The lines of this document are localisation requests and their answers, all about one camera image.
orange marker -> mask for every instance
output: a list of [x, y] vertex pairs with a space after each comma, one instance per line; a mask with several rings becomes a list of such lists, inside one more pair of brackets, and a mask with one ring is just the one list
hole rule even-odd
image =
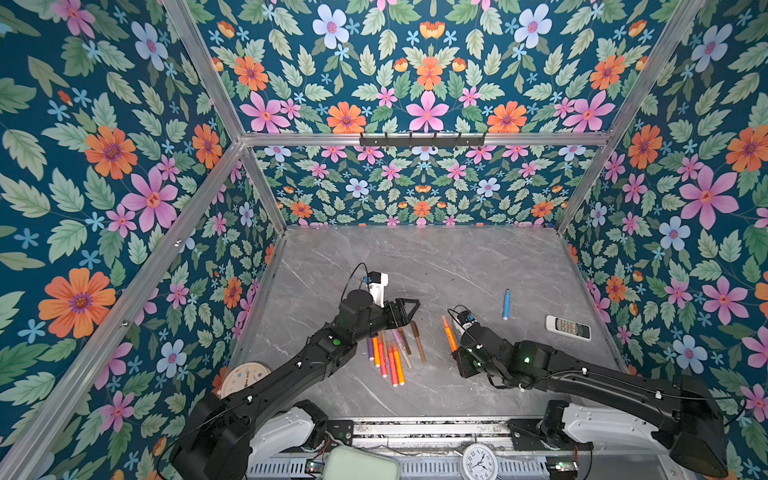
[[388, 342], [388, 344], [389, 345], [387, 345], [386, 354], [387, 354], [387, 357], [389, 357], [389, 372], [392, 374], [392, 386], [397, 386], [399, 382], [397, 379], [397, 366], [395, 364], [395, 354], [392, 352], [392, 342]]
[[386, 337], [384, 336], [384, 332], [381, 332], [381, 337], [379, 339], [379, 361], [381, 362], [382, 367], [382, 377], [386, 378], [386, 348], [384, 345], [386, 344]]
[[379, 358], [379, 336], [373, 337], [373, 363], [376, 366], [381, 366], [381, 360]]
[[400, 362], [400, 352], [398, 351], [397, 347], [395, 347], [392, 353], [395, 354], [395, 366], [397, 367], [397, 378], [398, 380], [400, 380], [400, 385], [405, 385], [406, 378], [402, 374], [402, 363]]
[[451, 344], [451, 351], [455, 352], [458, 350], [458, 347], [456, 346], [456, 340], [453, 338], [453, 330], [451, 330], [451, 324], [448, 323], [448, 319], [445, 318], [445, 315], [442, 316], [442, 326], [445, 328], [445, 334], [448, 337], [448, 343]]

green leaf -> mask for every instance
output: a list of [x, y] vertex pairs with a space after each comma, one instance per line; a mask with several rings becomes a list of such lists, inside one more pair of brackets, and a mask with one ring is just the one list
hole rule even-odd
[[11, 158], [20, 168], [29, 169], [35, 178], [42, 180], [43, 167], [48, 164], [45, 150], [38, 144], [34, 135], [21, 130], [8, 129], [2, 135], [2, 146], [8, 149]]

light blue flower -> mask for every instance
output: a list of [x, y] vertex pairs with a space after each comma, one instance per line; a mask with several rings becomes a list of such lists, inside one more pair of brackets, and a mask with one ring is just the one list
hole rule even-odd
[[123, 468], [127, 468], [128, 470], [133, 470], [136, 465], [138, 465], [139, 462], [139, 452], [130, 452], [128, 453], [128, 461], [123, 464]]
[[456, 30], [447, 31], [445, 33], [445, 38], [442, 39], [442, 42], [447, 43], [448, 46], [450, 47], [451, 45], [453, 45], [454, 41], [456, 41]]
[[344, 26], [347, 30], [349, 30], [350, 34], [360, 33], [360, 23], [355, 22], [354, 20], [350, 19], [349, 23]]
[[51, 115], [56, 115], [56, 120], [61, 121], [62, 118], [69, 118], [69, 114], [67, 113], [67, 105], [62, 105], [59, 107], [53, 100], [49, 100], [48, 104], [51, 105], [51, 108], [48, 109], [48, 113]]
[[408, 32], [408, 38], [406, 38], [407, 42], [410, 42], [411, 46], [416, 45], [421, 40], [419, 40], [419, 31], [409, 31]]
[[237, 27], [237, 36], [240, 37], [240, 40], [246, 41], [250, 37], [248, 36], [250, 32], [247, 30], [243, 30], [243, 27]]
[[209, 30], [208, 33], [210, 34], [210, 40], [215, 41], [216, 45], [221, 45], [221, 43], [224, 41], [223, 38], [221, 38], [221, 32], [218, 30]]
[[22, 242], [22, 248], [24, 250], [27, 250], [30, 245], [33, 247], [36, 247], [38, 243], [35, 241], [35, 238], [40, 237], [39, 233], [31, 233], [31, 231], [28, 228], [25, 228], [22, 230], [22, 233], [17, 233], [13, 236], [14, 240], [19, 240]]
[[45, 322], [35, 323], [33, 319], [29, 319], [27, 325], [29, 326], [28, 329], [23, 329], [18, 333], [19, 336], [27, 337], [27, 343], [33, 343], [37, 337], [45, 335], [43, 332]]
[[136, 373], [139, 371], [139, 367], [141, 364], [144, 363], [143, 360], [139, 360], [139, 356], [136, 355], [136, 358], [133, 360], [128, 361], [128, 375]]

clock face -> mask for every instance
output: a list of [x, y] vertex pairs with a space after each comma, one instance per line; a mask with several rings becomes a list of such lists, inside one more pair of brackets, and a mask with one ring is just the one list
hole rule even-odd
[[496, 455], [485, 445], [470, 445], [464, 451], [461, 470], [466, 480], [495, 480], [498, 474]]
[[251, 386], [265, 376], [270, 374], [270, 370], [257, 362], [248, 362], [238, 366], [232, 373], [227, 375], [221, 384], [221, 398], [232, 395], [235, 392]]

brown marker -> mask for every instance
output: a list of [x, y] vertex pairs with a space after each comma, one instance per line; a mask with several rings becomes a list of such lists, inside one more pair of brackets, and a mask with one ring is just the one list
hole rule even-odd
[[414, 338], [416, 338], [416, 346], [419, 348], [419, 354], [422, 356], [422, 363], [427, 363], [427, 357], [424, 356], [424, 347], [422, 347], [422, 339], [419, 337], [419, 328], [414, 320], [411, 320], [411, 329], [413, 330]]

